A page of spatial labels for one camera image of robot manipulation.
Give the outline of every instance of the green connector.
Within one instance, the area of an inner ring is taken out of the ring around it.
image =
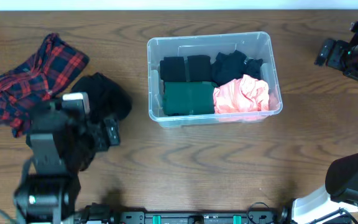
[[[153,224],[161,224],[161,216],[154,215],[153,216]]]
[[[233,215],[233,224],[241,224],[241,216],[240,215]]]

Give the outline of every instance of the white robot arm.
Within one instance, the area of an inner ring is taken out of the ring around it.
[[[319,54],[319,56],[323,56],[323,57],[320,58],[320,61],[318,61],[319,60],[319,57],[318,57],[315,64],[322,65],[325,62],[325,60],[327,60],[329,57],[331,57],[331,58],[335,57],[335,55],[333,55],[333,54],[338,54],[338,52],[335,52],[335,48],[337,46],[334,47],[334,45],[341,45],[342,47],[348,47],[348,45],[346,45],[348,43],[340,42],[340,41],[341,40],[339,40],[338,42],[335,42],[333,40],[326,40],[326,42],[324,43],[323,48],[321,50],[321,53]],[[355,47],[353,47],[351,49],[354,50],[356,53],[358,53],[358,45],[356,45]],[[349,54],[349,55],[350,55],[350,53],[352,53],[352,52],[351,51],[345,52],[345,54]],[[354,63],[353,58],[346,58],[346,60],[348,60],[348,61],[353,60],[352,63]],[[334,62],[335,62],[335,60],[328,59],[327,65],[330,67],[333,67],[335,69],[342,70],[344,72],[345,76],[348,76],[350,78],[358,80],[357,77],[355,77],[351,73],[353,71],[349,72],[344,67],[342,67],[343,65],[338,65]],[[348,170],[346,170],[346,169],[352,169],[352,168],[355,168],[355,166],[358,166],[358,165],[350,163],[349,164],[350,168],[346,167],[346,166],[340,167],[343,170],[343,172],[338,172],[340,170],[338,168],[336,168],[335,171],[336,171],[337,175],[348,175],[348,173],[346,173]],[[332,173],[334,171],[332,170],[331,175],[330,175],[330,169],[327,174],[326,184],[328,182],[330,184],[332,183],[332,181],[329,181],[329,178],[333,177]],[[358,181],[356,181],[356,180],[358,180],[358,173],[357,173],[358,167],[355,168],[354,170],[357,170],[357,171],[355,171],[353,179],[349,178],[349,179],[344,180],[345,178],[338,177],[338,178],[340,178],[342,188],[338,187],[337,185],[335,185],[334,188],[336,188],[336,192],[338,192],[340,190],[340,191],[344,192],[344,195],[345,195],[345,196],[341,195],[340,199],[338,199],[338,197],[335,196],[336,197],[335,200],[339,201],[339,202],[332,201],[333,196],[328,193],[329,190],[327,191],[327,189],[329,187],[327,185],[323,185],[318,190],[315,190],[313,193],[311,193],[303,198],[298,198],[295,201],[293,201],[292,209],[290,211],[288,211],[288,215],[291,218],[290,220],[292,222],[296,222],[297,224],[304,224],[304,223],[317,224],[317,223],[324,223],[330,219],[340,216],[341,214],[339,212],[337,212],[340,208],[345,209],[347,212],[358,212],[358,186],[354,186],[354,184],[350,184],[351,181],[358,182]],[[319,218],[328,216],[329,214],[333,214],[335,212],[337,212],[335,215],[331,215],[330,217],[326,217],[324,220],[319,221],[320,220]]]
[[[296,199],[293,202],[291,215],[292,220],[296,221],[298,224],[311,223],[319,217],[338,211],[340,208],[344,208],[348,212],[358,212],[358,207],[355,205],[331,201],[331,196],[327,193],[324,185],[313,193],[303,198]],[[324,221],[316,222],[316,224],[324,223],[338,216],[340,216],[340,214],[333,215]]]

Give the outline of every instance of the clothing item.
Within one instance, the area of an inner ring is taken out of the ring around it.
[[[211,57],[208,55],[187,56],[190,82],[211,82]]]
[[[86,67],[88,56],[70,47],[58,34],[46,36],[38,51],[0,76],[0,121],[15,138],[30,128],[29,109],[63,91]]]
[[[212,64],[213,82],[221,86],[233,79],[242,78],[243,74],[260,80],[260,67],[263,60],[249,59],[246,61],[246,58],[247,56],[238,50],[229,55],[218,53],[216,61]]]
[[[165,82],[164,113],[168,116],[213,114],[215,87],[211,82]]]
[[[213,98],[216,114],[269,110],[269,86],[249,75],[215,88]]]
[[[233,79],[242,78],[246,58],[247,56],[238,50],[229,55],[218,53],[212,64],[212,80],[221,86]]]
[[[85,92],[88,94],[89,117],[95,122],[111,115],[122,120],[126,118],[132,109],[132,98],[128,93],[117,83],[99,72],[92,76],[80,78],[71,89],[71,92]]]
[[[164,60],[160,61],[160,76],[165,82],[185,82],[185,59],[164,57]]]
[[[256,78],[258,80],[261,80],[260,77],[260,67],[264,61],[262,59],[254,60],[250,59],[246,62],[246,65],[244,67],[244,74],[249,75],[252,78]]]

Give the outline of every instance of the green folded shirt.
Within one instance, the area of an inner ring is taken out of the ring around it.
[[[213,82],[165,82],[163,110],[168,116],[213,114]]]

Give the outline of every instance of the screw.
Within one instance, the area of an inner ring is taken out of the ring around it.
[[[31,205],[33,205],[35,203],[35,197],[33,195],[29,196],[29,202]]]
[[[351,28],[349,30],[352,30],[355,24],[355,22],[351,22]]]
[[[68,205],[68,201],[69,201],[69,196],[68,196],[68,193],[65,193],[65,197],[64,197],[64,201],[65,201],[65,204]]]

